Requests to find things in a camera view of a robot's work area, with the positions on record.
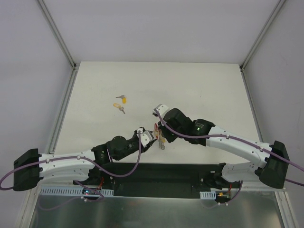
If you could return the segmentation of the key with yellow window tag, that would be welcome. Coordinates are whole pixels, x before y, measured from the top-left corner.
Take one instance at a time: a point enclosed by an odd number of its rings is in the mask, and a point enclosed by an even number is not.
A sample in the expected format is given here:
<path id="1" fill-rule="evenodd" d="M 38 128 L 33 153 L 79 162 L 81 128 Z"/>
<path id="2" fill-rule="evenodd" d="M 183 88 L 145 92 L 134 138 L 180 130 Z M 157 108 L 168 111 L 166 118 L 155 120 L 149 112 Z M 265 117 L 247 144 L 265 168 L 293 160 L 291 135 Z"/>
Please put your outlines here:
<path id="1" fill-rule="evenodd" d="M 114 104 L 113 104 L 113 107 L 119 109 L 123 114 L 125 114 L 124 107 L 121 106 L 120 104 L 114 103 Z"/>

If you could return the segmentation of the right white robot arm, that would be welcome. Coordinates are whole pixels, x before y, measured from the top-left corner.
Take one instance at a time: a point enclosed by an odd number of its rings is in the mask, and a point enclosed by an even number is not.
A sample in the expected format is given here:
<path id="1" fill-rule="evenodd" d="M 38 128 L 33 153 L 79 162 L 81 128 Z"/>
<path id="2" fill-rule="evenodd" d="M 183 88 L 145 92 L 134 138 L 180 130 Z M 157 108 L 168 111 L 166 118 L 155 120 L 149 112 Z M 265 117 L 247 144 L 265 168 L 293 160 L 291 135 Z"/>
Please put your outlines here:
<path id="1" fill-rule="evenodd" d="M 211 176 L 211 183 L 216 188 L 236 181 L 260 181 L 275 189 L 284 187 L 289 156 L 282 142 L 250 141 L 204 119 L 191 120 L 181 110 L 169 109 L 165 105 L 155 108 L 152 114 L 159 118 L 158 127 L 169 143 L 181 138 L 191 144 L 221 149 L 246 160 L 245 163 L 221 164 L 221 171 Z"/>

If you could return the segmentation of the red handled key organizer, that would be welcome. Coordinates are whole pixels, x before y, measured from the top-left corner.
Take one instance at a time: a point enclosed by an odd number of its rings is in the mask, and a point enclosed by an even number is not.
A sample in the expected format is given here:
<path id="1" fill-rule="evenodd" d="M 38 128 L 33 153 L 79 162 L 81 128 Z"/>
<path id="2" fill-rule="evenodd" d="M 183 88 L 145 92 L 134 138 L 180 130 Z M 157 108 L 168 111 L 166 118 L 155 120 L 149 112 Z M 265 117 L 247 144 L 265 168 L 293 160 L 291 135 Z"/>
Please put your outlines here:
<path id="1" fill-rule="evenodd" d="M 162 136 L 162 131 L 159 129 L 157 123 L 154 124 L 154 135 L 159 143 L 159 148 L 165 150 L 165 138 Z"/>

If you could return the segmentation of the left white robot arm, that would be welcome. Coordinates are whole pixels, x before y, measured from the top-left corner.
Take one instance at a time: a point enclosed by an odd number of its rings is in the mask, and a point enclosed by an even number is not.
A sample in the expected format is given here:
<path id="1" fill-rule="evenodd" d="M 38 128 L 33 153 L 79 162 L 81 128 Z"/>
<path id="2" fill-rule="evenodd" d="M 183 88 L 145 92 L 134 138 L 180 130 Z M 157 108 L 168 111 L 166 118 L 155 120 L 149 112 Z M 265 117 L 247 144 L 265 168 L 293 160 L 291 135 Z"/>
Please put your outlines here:
<path id="1" fill-rule="evenodd" d="M 90 150 L 72 154 L 40 154 L 30 149 L 14 161 L 13 190 L 26 191 L 44 183 L 87 181 L 95 185 L 100 181 L 103 165 L 119 161 L 135 152 L 146 152 L 156 141 L 151 131 L 137 130 L 132 138 L 116 136 Z"/>

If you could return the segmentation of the key with solid yellow tag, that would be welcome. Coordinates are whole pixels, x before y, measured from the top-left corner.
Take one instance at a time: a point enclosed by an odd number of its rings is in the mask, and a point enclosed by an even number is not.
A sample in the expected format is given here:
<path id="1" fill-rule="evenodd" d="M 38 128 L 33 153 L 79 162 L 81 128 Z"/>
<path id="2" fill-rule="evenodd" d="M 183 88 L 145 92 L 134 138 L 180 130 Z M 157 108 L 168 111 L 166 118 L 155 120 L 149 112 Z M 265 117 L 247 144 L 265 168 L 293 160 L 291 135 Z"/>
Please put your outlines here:
<path id="1" fill-rule="evenodd" d="M 116 98 L 120 98 L 123 104 L 127 103 L 127 97 L 125 95 L 117 96 Z"/>

